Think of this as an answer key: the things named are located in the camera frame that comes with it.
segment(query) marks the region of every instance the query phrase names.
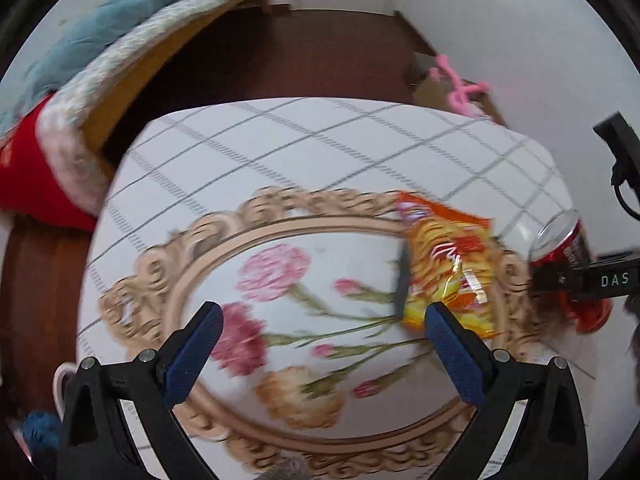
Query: screw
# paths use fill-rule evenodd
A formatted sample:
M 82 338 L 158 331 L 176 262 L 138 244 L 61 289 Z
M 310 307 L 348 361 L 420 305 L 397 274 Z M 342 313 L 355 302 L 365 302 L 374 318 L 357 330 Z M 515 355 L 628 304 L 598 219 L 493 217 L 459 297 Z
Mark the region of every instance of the screw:
M 494 350 L 494 357 L 496 361 L 506 363 L 511 359 L 511 354 L 502 348 L 498 348 L 497 350 Z
M 143 363 L 148 363 L 149 361 L 153 361 L 155 357 L 156 357 L 156 351 L 151 348 L 147 348 L 146 350 L 143 350 L 138 354 L 138 359 L 140 359 Z
M 554 357 L 554 364 L 556 365 L 556 367 L 560 368 L 561 370 L 564 370 L 568 366 L 566 359 L 560 356 Z
M 82 359 L 80 363 L 80 367 L 82 370 L 88 370 L 89 368 L 93 368 L 95 365 L 95 357 L 85 357 Z

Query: chip bag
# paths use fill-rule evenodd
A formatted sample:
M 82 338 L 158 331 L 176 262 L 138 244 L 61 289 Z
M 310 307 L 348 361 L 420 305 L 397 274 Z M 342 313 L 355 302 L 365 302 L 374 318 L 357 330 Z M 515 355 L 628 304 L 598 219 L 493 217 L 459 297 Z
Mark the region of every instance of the chip bag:
M 412 281 L 403 322 L 424 330 L 427 307 L 441 301 L 464 328 L 496 335 L 487 290 L 494 280 L 491 220 L 401 192 Z

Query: blue blanket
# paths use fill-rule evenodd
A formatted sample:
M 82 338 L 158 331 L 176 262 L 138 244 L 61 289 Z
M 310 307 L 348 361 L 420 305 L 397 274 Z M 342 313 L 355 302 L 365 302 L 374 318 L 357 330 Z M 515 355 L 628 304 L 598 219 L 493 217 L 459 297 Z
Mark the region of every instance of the blue blanket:
M 86 67 L 110 44 L 178 0 L 109 0 L 77 22 L 25 74 L 17 104 L 0 115 L 0 137 Z

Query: mug handle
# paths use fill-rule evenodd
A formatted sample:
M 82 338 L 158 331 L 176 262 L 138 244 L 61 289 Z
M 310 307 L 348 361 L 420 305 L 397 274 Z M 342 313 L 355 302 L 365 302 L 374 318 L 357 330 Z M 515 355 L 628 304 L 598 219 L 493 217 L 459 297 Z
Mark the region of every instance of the mug handle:
M 63 386 L 66 378 L 72 378 L 78 371 L 78 365 L 75 363 L 62 363 L 53 374 L 53 402 L 56 405 L 56 411 L 60 420 L 65 416 L 65 397 Z

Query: pink hanger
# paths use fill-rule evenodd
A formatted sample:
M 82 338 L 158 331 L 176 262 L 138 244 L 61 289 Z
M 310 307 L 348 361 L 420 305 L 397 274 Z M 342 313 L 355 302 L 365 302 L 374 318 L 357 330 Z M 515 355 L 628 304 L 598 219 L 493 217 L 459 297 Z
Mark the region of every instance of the pink hanger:
M 451 79 L 453 84 L 453 91 L 447 95 L 447 102 L 450 108 L 459 115 L 466 117 L 476 117 L 476 112 L 469 105 L 469 94 L 475 92 L 487 93 L 489 91 L 489 84 L 485 82 L 479 82 L 474 85 L 465 85 L 460 76 L 452 69 L 449 64 L 449 57 L 444 54 L 438 54 L 436 56 L 436 63 L 438 67 Z M 429 76 L 436 82 L 439 82 L 442 78 L 442 74 L 438 67 L 432 67 L 429 69 Z

